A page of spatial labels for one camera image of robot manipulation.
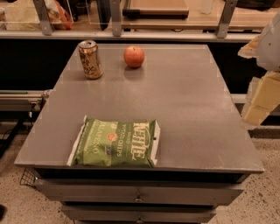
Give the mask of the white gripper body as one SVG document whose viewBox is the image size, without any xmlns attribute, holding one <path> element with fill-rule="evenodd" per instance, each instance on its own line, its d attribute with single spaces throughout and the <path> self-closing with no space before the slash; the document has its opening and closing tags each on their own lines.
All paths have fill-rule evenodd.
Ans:
<svg viewBox="0 0 280 224">
<path fill-rule="evenodd" d="M 261 32 L 256 50 L 256 63 L 267 71 L 280 71 L 280 12 Z"/>
</svg>

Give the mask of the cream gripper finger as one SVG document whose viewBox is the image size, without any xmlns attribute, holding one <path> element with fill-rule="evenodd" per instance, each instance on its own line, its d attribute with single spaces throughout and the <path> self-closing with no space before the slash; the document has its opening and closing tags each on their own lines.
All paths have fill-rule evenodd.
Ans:
<svg viewBox="0 0 280 224">
<path fill-rule="evenodd" d="M 249 83 L 242 120 L 260 125 L 280 105 L 280 73 L 268 71 L 262 78 L 254 77 Z"/>
<path fill-rule="evenodd" d="M 239 52 L 238 55 L 240 57 L 243 57 L 245 59 L 252 59 L 256 57 L 256 50 L 258 47 L 260 36 L 256 36 L 253 39 L 251 39 L 245 46 L 243 46 Z"/>
</svg>

